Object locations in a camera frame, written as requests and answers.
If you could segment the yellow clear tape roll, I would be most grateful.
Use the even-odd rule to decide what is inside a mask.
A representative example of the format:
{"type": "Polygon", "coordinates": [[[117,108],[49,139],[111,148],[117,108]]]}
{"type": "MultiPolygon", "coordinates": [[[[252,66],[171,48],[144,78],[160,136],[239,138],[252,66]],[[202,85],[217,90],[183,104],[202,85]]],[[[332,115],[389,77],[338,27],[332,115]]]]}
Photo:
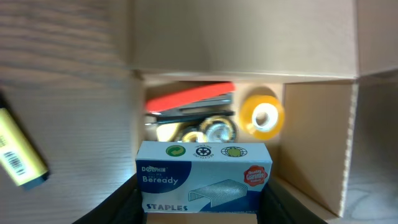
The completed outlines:
{"type": "Polygon", "coordinates": [[[281,131],[285,120],[282,103],[274,96],[252,95],[238,113],[239,127],[256,139],[270,140],[281,131]]]}

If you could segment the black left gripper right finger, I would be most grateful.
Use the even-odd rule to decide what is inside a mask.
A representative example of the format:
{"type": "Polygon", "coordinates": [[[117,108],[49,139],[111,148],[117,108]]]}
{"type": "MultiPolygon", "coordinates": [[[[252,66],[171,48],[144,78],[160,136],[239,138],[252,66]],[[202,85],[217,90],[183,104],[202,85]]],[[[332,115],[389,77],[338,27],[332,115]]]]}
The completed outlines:
{"type": "Polygon", "coordinates": [[[327,224],[274,179],[262,190],[256,215],[258,224],[327,224]]]}

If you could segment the yellow highlighter blue cap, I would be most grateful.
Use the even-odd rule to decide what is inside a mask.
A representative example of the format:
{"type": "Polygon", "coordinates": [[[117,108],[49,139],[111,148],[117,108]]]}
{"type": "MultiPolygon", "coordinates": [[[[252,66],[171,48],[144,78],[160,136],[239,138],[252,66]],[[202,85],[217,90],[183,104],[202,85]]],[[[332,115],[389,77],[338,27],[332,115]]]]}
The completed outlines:
{"type": "Polygon", "coordinates": [[[1,165],[16,186],[30,190],[43,184],[49,169],[1,97],[1,165]]]}

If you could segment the red black stapler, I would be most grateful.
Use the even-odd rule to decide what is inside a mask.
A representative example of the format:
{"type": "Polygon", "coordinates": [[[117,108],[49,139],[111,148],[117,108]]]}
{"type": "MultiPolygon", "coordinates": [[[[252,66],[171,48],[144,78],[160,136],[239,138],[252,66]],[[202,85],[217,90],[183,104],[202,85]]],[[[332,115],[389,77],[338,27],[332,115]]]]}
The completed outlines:
{"type": "Polygon", "coordinates": [[[222,107],[233,102],[235,86],[221,82],[180,90],[148,100],[147,115],[155,124],[201,121],[210,116],[232,116],[234,112],[222,107]]]}

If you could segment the brown cardboard box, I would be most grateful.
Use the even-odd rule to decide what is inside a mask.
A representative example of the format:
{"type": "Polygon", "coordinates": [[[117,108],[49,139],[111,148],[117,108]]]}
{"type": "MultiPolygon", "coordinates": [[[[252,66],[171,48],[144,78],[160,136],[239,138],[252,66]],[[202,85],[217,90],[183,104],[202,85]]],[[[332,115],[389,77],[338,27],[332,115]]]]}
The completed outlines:
{"type": "Polygon", "coordinates": [[[115,1],[114,36],[132,71],[132,150],[149,83],[274,84],[287,124],[277,176],[326,221],[344,215],[352,151],[397,142],[396,1],[115,1]]]}

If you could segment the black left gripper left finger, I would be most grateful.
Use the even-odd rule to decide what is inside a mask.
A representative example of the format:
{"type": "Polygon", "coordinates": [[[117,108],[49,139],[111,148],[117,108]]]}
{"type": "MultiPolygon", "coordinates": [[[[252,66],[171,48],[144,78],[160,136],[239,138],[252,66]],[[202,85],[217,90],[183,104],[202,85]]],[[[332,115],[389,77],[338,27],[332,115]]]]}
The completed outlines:
{"type": "Polygon", "coordinates": [[[134,174],[86,215],[73,224],[143,224],[142,194],[134,174]]]}

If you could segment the correction tape dispenser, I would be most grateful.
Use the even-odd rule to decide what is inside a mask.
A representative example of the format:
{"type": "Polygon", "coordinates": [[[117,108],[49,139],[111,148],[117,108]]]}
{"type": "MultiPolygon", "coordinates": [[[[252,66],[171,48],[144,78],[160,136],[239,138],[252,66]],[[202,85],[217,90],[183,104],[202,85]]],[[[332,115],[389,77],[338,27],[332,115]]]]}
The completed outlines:
{"type": "Polygon", "coordinates": [[[216,115],[198,121],[160,124],[152,134],[160,142],[231,143],[236,141],[238,132],[228,116],[216,115]]]}

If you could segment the blue white staples box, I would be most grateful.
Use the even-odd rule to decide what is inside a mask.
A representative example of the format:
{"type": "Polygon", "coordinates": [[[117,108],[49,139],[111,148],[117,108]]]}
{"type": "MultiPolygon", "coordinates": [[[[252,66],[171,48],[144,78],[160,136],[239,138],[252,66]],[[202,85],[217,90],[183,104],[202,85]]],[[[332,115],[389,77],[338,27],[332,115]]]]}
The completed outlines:
{"type": "Polygon", "coordinates": [[[271,168],[263,143],[144,141],[136,156],[147,213],[256,213],[271,168]]]}

